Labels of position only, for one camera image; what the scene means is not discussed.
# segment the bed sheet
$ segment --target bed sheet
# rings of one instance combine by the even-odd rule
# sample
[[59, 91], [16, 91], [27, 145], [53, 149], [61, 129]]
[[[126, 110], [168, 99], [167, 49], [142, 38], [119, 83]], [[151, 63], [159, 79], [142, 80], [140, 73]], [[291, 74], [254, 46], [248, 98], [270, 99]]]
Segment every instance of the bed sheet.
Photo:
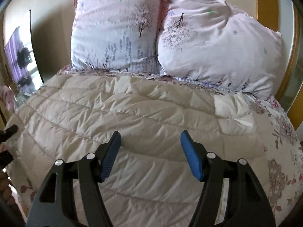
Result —
[[[129, 75], [126, 73], [103, 72], [99, 70], [71, 70], [69, 67], [60, 70], [58, 74], [73, 76], [108, 76], [110, 78]], [[196, 85], [170, 77], [163, 77], [161, 79], [156, 79], [155, 81], [204, 91], [210, 96], [236, 94], [224, 89]], [[263, 142], [262, 150], [267, 158], [268, 165], [268, 199], [275, 215], [276, 223], [279, 224], [289, 214], [303, 192], [302, 147], [286, 113], [274, 97], [270, 97], [269, 100], [264, 101], [248, 94], [244, 94], [243, 96], [253, 114], [261, 134]], [[12, 150], [14, 147], [14, 145], [12, 145], [14, 141], [11, 141], [8, 145], [9, 150]], [[22, 170], [18, 169], [19, 166], [15, 163], [9, 168], [9, 172], [11, 173], [10, 175], [13, 183], [18, 186], [17, 190], [21, 195], [22, 200], [29, 206], [38, 188], [36, 183], [32, 184], [29, 175], [26, 175]]]

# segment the hand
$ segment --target hand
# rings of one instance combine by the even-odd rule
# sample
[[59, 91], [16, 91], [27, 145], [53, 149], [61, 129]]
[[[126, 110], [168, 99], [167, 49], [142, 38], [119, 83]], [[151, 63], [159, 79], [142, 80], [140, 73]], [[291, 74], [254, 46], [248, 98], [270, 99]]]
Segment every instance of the hand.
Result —
[[9, 187], [10, 181], [6, 173], [0, 171], [0, 194], [8, 205], [15, 204], [15, 199], [12, 197], [12, 190]]

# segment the black device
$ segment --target black device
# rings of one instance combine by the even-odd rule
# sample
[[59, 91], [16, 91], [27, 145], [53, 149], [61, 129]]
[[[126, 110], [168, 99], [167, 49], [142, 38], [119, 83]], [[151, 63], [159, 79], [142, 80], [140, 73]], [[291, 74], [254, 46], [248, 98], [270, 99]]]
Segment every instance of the black device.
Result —
[[[73, 179], [79, 179], [88, 226], [113, 227], [98, 183], [110, 175], [120, 146], [121, 136], [116, 131], [108, 143], [79, 161], [57, 160], [35, 195], [27, 226], [85, 227], [78, 222], [73, 195]], [[245, 159], [222, 160], [194, 142], [187, 131], [181, 134], [181, 146], [193, 175], [205, 183], [189, 227], [276, 226], [266, 194]], [[215, 225], [224, 178], [229, 178], [227, 208], [224, 221]]]

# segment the beige quilt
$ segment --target beige quilt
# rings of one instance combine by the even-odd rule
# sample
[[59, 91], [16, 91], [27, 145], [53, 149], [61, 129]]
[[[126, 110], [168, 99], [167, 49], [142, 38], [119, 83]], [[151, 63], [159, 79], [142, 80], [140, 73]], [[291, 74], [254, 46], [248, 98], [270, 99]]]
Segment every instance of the beige quilt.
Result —
[[[222, 159], [247, 159], [279, 224], [302, 192], [303, 157], [285, 113], [266, 105], [242, 93], [219, 95], [127, 74], [56, 75], [7, 124], [19, 127], [6, 143], [15, 159], [9, 175], [30, 206], [55, 160], [79, 160], [118, 130], [122, 147], [100, 184], [113, 225], [187, 227], [203, 187], [180, 145], [188, 130]], [[77, 182], [74, 187], [85, 223]]]

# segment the blue gripper pad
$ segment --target blue gripper pad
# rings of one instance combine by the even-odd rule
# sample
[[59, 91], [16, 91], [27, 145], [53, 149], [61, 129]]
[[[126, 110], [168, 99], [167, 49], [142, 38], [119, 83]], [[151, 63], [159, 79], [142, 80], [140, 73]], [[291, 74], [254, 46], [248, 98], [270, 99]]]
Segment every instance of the blue gripper pad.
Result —
[[181, 146], [187, 162], [189, 164], [190, 170], [194, 177], [196, 177], [199, 181], [202, 181], [204, 174], [202, 171], [202, 161], [199, 158], [194, 146], [191, 137], [189, 136], [187, 131], [183, 131], [181, 133]]
[[104, 159], [101, 162], [101, 180], [104, 182], [106, 178], [109, 177], [114, 162], [116, 160], [118, 151], [121, 146], [121, 135], [117, 132], [116, 136], [112, 140]]

